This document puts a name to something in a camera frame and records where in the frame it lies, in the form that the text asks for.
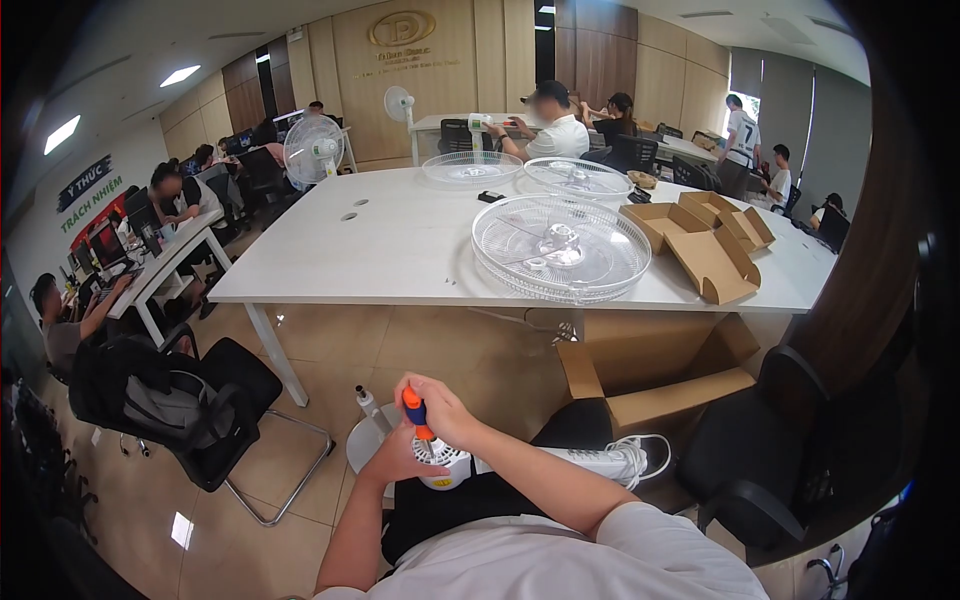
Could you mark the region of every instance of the gold logo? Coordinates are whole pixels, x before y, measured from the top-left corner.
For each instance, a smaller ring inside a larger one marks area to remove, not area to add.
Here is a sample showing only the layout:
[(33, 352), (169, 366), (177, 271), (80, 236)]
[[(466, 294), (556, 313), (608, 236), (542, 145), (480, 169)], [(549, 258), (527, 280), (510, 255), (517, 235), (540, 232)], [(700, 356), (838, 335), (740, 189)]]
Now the gold logo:
[(437, 20), (424, 11), (400, 11), (373, 23), (367, 38), (377, 46), (405, 46), (424, 39), (437, 28)]

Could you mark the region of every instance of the open cardboard box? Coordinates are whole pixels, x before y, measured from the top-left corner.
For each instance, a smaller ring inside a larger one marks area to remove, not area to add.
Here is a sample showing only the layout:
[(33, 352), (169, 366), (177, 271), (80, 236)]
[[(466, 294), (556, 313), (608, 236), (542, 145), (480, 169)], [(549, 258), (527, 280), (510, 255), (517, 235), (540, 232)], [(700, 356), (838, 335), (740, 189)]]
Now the open cardboard box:
[(720, 213), (720, 222), (723, 227), (729, 228), (733, 237), (740, 243), (743, 250), (756, 252), (766, 248), (777, 239), (770, 228), (763, 222), (763, 217), (752, 206), (744, 212)]
[(707, 302), (724, 304), (760, 289), (760, 269), (727, 228), (671, 233), (666, 243)]
[(668, 233), (710, 231), (709, 225), (679, 204), (624, 204), (620, 206), (620, 214), (633, 221), (646, 234), (654, 254), (666, 250), (664, 236)]
[(758, 350), (736, 313), (587, 311), (583, 341), (557, 343), (570, 396), (605, 398), (615, 437), (695, 420), (696, 407), (753, 386), (740, 365)]
[(732, 202), (716, 192), (681, 192), (678, 204), (712, 228), (720, 227), (720, 213), (739, 212)]

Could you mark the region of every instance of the ceiling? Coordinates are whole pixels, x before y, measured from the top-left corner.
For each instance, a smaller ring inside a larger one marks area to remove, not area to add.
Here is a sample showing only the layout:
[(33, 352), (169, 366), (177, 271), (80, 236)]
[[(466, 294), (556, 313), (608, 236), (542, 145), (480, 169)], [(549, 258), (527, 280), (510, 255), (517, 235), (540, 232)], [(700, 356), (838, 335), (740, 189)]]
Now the ceiling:
[[(156, 117), (183, 92), (225, 64), (303, 23), (378, 0), (107, 0), (84, 24), (33, 127), (10, 202), (15, 208), (36, 183), (75, 150), (110, 139)], [(826, 0), (618, 0), (726, 46), (780, 52), (819, 62), (869, 83), (867, 60), (853, 38), (814, 25), (807, 15), (843, 23)], [(689, 12), (727, 10), (733, 15), (681, 18)], [(791, 43), (760, 18), (782, 18), (813, 44)], [(259, 36), (224, 34), (263, 32)], [(199, 64), (186, 81), (159, 87), (177, 69)], [(76, 81), (89, 75), (79, 83)], [(82, 116), (72, 136), (43, 155), (47, 136)]]

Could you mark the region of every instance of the tiled floor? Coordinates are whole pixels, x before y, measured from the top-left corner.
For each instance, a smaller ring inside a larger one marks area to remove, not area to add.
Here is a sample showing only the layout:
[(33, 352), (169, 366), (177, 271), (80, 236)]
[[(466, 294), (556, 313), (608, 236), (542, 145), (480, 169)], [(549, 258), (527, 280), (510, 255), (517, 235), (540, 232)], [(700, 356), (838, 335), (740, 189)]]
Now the tiled floor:
[[(228, 255), (253, 239), (248, 233), (227, 247)], [(299, 408), (284, 392), (274, 408), (326, 428), (338, 443), (277, 527), (261, 527), (225, 488), (200, 492), (160, 446), (151, 444), (153, 456), (143, 458), (127, 439), (131, 455), (122, 456), (119, 434), (96, 435), (92, 425), (72, 417), (61, 384), (51, 379), (43, 391), (66, 447), (100, 497), (88, 507), (98, 551), (152, 599), (309, 597), (353, 485), (344, 448), (361, 416), (356, 385), (383, 404), (404, 371), (422, 372), (445, 381), (480, 420), (521, 439), (539, 431), (564, 398), (552, 336), (465, 308), (291, 304), (268, 312), (310, 396), (309, 405)], [(535, 310), (529, 317), (558, 323), (564, 314)], [(201, 353), (224, 336), (262, 352), (242, 306), (221, 304), (191, 325)], [(284, 420), (265, 417), (260, 425), (260, 441), (231, 479), (260, 514), (273, 516), (315, 460), (321, 440)], [(743, 556), (736, 540), (713, 529), (712, 537)], [(862, 532), (849, 535), (861, 545), (865, 539)], [(826, 556), (827, 548), (817, 551)], [(757, 575), (777, 600), (816, 598), (823, 575), (804, 572), (809, 558), (766, 566)]]

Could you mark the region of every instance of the screwdriver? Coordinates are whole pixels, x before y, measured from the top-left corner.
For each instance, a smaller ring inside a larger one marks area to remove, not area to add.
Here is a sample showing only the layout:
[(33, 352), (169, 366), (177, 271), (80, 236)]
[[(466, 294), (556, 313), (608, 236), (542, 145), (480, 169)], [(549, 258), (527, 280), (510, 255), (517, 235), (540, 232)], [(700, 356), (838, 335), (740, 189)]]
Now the screwdriver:
[(430, 451), (430, 456), (436, 459), (437, 455), (433, 453), (431, 442), (436, 440), (437, 436), (426, 424), (426, 404), (423, 403), (423, 398), (417, 396), (417, 393), (410, 386), (403, 388), (401, 397), (403, 398), (403, 409), (406, 411), (407, 419), (417, 427), (415, 434), (417, 439), (426, 442), (426, 449)]

